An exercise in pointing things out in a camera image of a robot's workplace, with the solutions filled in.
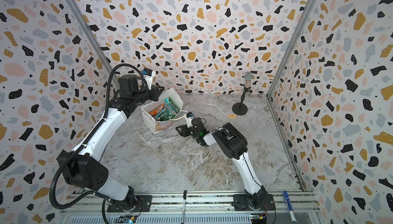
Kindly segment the white paper bag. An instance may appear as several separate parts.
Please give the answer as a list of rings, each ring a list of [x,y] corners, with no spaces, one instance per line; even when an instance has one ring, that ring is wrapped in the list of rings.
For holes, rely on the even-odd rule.
[[[157,135],[169,128],[174,121],[186,116],[183,101],[172,87],[165,91],[157,102],[151,102],[141,107],[145,125]]]

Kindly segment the orange snack packet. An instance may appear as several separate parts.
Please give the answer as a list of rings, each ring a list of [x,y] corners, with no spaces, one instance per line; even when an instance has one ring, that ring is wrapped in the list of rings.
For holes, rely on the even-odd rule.
[[[164,109],[164,107],[165,107],[165,105],[162,104],[158,108],[156,108],[155,110],[149,112],[150,116],[155,117],[156,115],[158,115]]]

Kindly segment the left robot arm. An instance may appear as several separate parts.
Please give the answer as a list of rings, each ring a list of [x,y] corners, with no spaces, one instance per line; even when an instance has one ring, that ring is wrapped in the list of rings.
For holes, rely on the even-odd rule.
[[[59,169],[50,187],[50,203],[56,209],[67,209],[86,195],[95,194],[121,211],[133,211],[137,207],[134,189],[110,176],[109,170],[100,162],[117,129],[130,117],[139,105],[157,101],[164,87],[153,85],[152,77],[124,75],[119,79],[120,89],[105,105],[99,122],[72,151],[62,151],[57,158]],[[68,204],[56,199],[56,186],[63,176],[67,184],[87,188],[88,191]]]

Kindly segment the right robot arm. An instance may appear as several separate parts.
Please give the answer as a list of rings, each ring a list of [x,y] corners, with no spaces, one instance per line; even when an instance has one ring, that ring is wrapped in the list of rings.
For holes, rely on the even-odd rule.
[[[201,118],[189,117],[187,118],[187,124],[176,127],[176,131],[182,137],[192,137],[203,147],[219,145],[241,175],[247,207],[252,210],[259,210],[266,205],[266,200],[270,196],[258,179],[251,164],[247,147],[248,142],[231,123],[226,123],[215,130],[208,131]]]

